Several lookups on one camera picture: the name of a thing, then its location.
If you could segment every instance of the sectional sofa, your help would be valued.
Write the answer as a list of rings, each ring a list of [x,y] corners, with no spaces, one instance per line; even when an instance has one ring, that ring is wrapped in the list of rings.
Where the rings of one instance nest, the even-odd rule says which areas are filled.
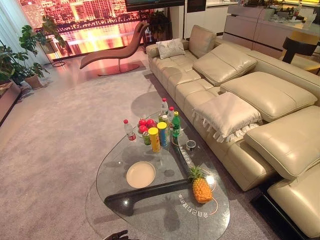
[[[268,194],[306,236],[320,237],[319,76],[196,25],[182,44],[185,54],[164,59],[149,45],[151,71],[243,191],[280,176]],[[218,141],[194,111],[225,92],[257,109],[262,121]]]

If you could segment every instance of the bar stool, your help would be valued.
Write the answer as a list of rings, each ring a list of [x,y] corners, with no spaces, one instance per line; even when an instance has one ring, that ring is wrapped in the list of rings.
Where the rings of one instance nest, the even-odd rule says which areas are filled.
[[[300,69],[304,69],[306,71],[318,69],[317,74],[319,73],[319,62],[295,55],[301,54],[305,56],[311,56],[314,53],[317,45],[292,40],[286,37],[282,47],[286,49],[286,53],[283,57],[280,58],[280,60],[288,64],[292,64]]]

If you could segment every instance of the coffee table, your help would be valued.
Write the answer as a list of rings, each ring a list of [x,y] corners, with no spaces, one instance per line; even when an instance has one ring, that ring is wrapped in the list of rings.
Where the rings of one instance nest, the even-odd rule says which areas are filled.
[[[148,118],[156,120],[158,113]],[[127,136],[103,159],[96,177],[97,192],[114,213],[135,228],[163,240],[216,240],[226,230],[229,199],[211,159],[200,144],[199,135],[182,118],[180,136],[170,137],[166,147],[153,152],[137,135]],[[187,150],[187,140],[196,147]],[[155,168],[153,182],[133,188],[126,180],[130,166],[145,161]],[[200,166],[212,189],[214,199],[197,203],[188,180],[189,167]]]

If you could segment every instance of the pineapple crown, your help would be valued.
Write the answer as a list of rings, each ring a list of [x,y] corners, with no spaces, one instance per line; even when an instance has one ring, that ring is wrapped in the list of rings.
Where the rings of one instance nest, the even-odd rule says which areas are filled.
[[[190,168],[190,174],[188,178],[192,181],[196,179],[203,179],[204,173],[201,171],[201,168],[199,166],[194,166]]]

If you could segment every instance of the carpet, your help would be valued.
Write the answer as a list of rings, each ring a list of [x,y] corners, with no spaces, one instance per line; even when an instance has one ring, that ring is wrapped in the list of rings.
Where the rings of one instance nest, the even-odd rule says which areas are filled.
[[[123,119],[136,123],[158,111],[161,97],[177,107],[143,69],[84,82],[38,110],[0,153],[0,239],[98,240],[128,229],[131,239],[157,240],[109,210],[95,180],[103,158],[125,135]],[[250,204],[258,190],[241,191],[206,151],[230,201],[220,239],[277,240]]]

